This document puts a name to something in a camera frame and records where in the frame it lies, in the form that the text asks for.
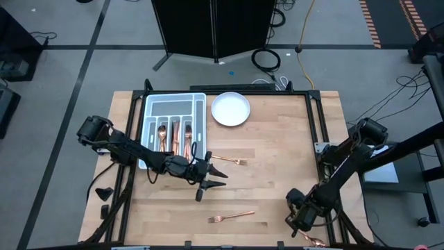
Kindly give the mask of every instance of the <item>metal bracket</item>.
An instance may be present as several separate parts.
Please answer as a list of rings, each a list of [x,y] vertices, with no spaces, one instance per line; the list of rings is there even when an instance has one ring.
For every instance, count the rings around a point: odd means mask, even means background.
[[[319,90],[308,90],[308,94],[311,98],[320,101],[321,100],[321,92]]]
[[[339,143],[335,142],[315,142],[314,149],[316,150],[316,153],[322,153],[324,152],[327,146],[338,146],[338,145]]]
[[[131,100],[136,101],[144,95],[145,95],[145,90],[133,90],[133,95],[131,96]]]
[[[314,149],[316,150],[316,153],[322,153],[327,146],[330,146],[329,142],[315,142],[314,143]]]

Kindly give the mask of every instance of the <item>wooden tabletop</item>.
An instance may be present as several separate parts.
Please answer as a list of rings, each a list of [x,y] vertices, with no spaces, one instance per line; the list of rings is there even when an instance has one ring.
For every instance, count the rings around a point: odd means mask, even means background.
[[[348,137],[338,92],[321,92],[330,142]],[[115,128],[125,131],[131,92],[115,92],[109,119]],[[250,117],[241,126],[228,128],[215,122],[207,96],[207,150],[214,155],[240,158],[248,165],[212,159],[214,166],[229,176],[225,187],[204,192],[203,200],[194,201],[196,186],[168,175],[159,176],[151,185],[146,171],[137,169],[131,200],[125,244],[127,245],[193,245],[309,246],[284,222],[289,214],[285,196],[291,188],[307,193],[318,182],[305,98],[299,96],[246,96]],[[321,130],[316,104],[312,102],[319,141]],[[139,113],[140,103],[136,108]],[[134,122],[132,138],[135,134]],[[99,156],[95,174],[110,164],[109,156]],[[117,167],[96,182],[94,187],[114,187]],[[366,221],[359,179],[355,174],[341,189],[343,208],[355,226],[373,240]],[[100,209],[105,202],[93,192],[89,197],[79,240],[88,238],[101,223]],[[208,224],[207,218],[254,210],[254,215]],[[116,218],[113,239],[117,238],[121,214]],[[323,223],[318,218],[316,223]],[[340,240],[335,225],[336,240]],[[328,242],[325,227],[313,228],[311,237]]]

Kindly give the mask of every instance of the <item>copper spoon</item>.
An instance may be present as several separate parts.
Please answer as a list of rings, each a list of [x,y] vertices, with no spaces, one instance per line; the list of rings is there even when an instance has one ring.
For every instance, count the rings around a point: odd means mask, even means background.
[[[165,152],[165,139],[167,138],[167,128],[165,125],[159,126],[157,133],[160,139],[160,152]]]

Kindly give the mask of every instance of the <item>orange warning stripe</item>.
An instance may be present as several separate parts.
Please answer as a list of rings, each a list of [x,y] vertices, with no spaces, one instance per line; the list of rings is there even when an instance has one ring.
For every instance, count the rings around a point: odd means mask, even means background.
[[[359,0],[361,4],[362,13],[364,14],[364,18],[366,19],[368,30],[370,31],[370,36],[372,37],[373,45],[376,48],[381,49],[381,41],[379,40],[379,36],[377,35],[377,31],[375,25],[373,24],[372,17],[370,12],[368,11],[366,0]]]
[[[423,24],[421,17],[418,14],[418,11],[416,11],[413,2],[411,0],[404,0],[404,3],[411,17],[413,18],[413,22],[415,23],[416,28],[418,28],[421,35],[425,35],[427,33],[427,29],[425,28],[425,25]]]
[[[401,8],[402,8],[402,11],[404,11],[405,18],[409,22],[411,32],[413,33],[413,35],[415,35],[416,40],[419,40],[418,34],[416,33],[415,27],[413,26],[413,22],[411,21],[411,19],[409,17],[409,14],[407,12],[406,7],[404,6],[403,0],[400,0],[400,5],[401,5]]]

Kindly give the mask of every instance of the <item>copper fork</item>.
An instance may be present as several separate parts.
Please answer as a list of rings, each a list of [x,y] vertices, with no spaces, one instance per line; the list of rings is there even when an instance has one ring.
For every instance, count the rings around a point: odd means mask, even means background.
[[[208,218],[208,223],[222,222],[224,219],[229,219],[229,218],[234,218],[234,217],[239,217],[239,216],[244,216],[244,215],[252,215],[254,213],[255,213],[255,211],[248,211],[248,212],[241,212],[240,214],[236,214],[236,215],[214,216],[214,217]]]
[[[308,240],[311,242],[311,245],[313,247],[325,247],[327,246],[326,243],[324,243],[324,241],[319,240],[318,238],[313,238],[310,237],[308,234],[306,234],[306,232],[298,230],[299,233],[301,233],[302,235],[304,235],[304,239]]]
[[[222,157],[222,156],[211,156],[211,157],[219,159],[219,160],[227,160],[227,161],[230,161],[232,163],[236,163],[238,165],[247,165],[247,161],[246,160],[230,159],[230,158],[226,158],[226,157]]]

